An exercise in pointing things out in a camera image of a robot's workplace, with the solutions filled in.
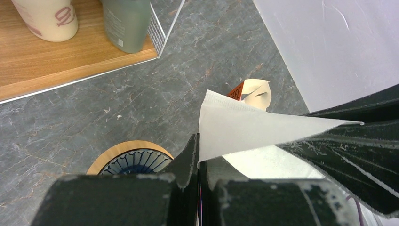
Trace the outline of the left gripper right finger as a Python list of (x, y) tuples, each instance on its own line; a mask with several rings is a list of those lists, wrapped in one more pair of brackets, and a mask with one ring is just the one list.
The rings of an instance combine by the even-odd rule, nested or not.
[(363, 226), (360, 204), (325, 179), (249, 179), (226, 160), (201, 163), (203, 226)]

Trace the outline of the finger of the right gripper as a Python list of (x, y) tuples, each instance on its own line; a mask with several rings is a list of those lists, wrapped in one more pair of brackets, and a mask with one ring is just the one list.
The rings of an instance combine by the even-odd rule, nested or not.
[(364, 123), (397, 120), (399, 118), (399, 86), (397, 84), (354, 101), (308, 113), (305, 116)]
[(399, 216), (399, 122), (344, 125), (277, 145), (374, 213)]

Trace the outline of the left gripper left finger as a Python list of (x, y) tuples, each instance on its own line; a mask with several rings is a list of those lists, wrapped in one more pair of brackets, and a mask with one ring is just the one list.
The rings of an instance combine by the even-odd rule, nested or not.
[(157, 173), (67, 175), (48, 189), (34, 226), (196, 226), (200, 136)]

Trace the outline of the blue ribbed coffee dripper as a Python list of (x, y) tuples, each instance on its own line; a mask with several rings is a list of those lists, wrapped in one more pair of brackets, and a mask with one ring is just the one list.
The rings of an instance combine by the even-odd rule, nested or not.
[(111, 159), (99, 175), (155, 174), (171, 163), (173, 159), (153, 149), (133, 149)]

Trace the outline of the white paper coffee filter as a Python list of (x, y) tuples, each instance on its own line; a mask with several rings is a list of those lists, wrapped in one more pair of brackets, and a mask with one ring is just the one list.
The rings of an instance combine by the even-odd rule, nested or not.
[(199, 117), (199, 161), (222, 157), (251, 179), (322, 178), (303, 160), (279, 148), (351, 121), (268, 113), (206, 92)]

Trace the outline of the round wooden dripper stand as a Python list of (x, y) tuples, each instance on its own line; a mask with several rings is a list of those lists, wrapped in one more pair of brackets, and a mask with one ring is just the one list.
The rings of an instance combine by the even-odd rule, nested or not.
[(111, 159), (115, 158), (116, 156), (127, 152), (129, 150), (133, 149), (153, 149), (157, 151), (161, 151), (165, 153), (166, 155), (170, 156), (172, 159), (173, 156), (163, 147), (152, 143), (148, 141), (143, 141), (143, 140), (134, 140), (134, 141), (126, 141), (122, 142), (120, 144), (117, 144), (105, 152), (103, 152), (101, 155), (97, 157), (97, 159), (92, 163), (92, 165), (89, 167), (88, 171), (86, 172), (87, 175), (99, 175), (98, 173), (104, 167)]

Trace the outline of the white wire wooden shelf rack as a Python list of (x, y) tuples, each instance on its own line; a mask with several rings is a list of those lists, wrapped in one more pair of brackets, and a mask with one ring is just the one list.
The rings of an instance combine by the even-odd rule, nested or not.
[(184, 1), (153, 0), (142, 50), (128, 54), (107, 39), (98, 0), (75, 1), (79, 28), (64, 42), (34, 36), (9, 0), (0, 3), (0, 101), (6, 103), (159, 58)]

